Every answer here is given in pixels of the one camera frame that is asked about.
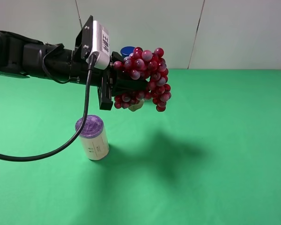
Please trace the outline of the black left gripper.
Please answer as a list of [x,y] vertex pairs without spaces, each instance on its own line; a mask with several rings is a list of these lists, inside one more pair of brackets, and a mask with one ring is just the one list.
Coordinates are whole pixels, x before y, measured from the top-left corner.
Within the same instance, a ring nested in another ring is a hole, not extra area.
[[[104,70],[94,68],[90,79],[90,85],[97,87],[99,109],[111,110],[113,107],[113,96],[133,91],[145,90],[148,85],[146,80],[134,80],[127,72],[115,70],[113,60],[119,54],[113,52],[110,64]],[[79,53],[72,53],[70,64],[71,83],[86,84],[88,75],[88,63],[81,58]]]

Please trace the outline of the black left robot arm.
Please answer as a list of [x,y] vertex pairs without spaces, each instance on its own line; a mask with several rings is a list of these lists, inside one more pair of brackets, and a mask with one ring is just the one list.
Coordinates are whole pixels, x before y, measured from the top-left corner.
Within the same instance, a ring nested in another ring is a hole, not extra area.
[[110,110],[112,97],[144,91],[147,81],[134,80],[114,63],[123,61],[110,52],[108,30],[89,16],[75,40],[74,50],[63,44],[48,44],[10,31],[0,30],[0,75],[26,79],[36,77],[60,84],[87,83],[91,54],[96,57],[90,85],[97,87],[99,108]]

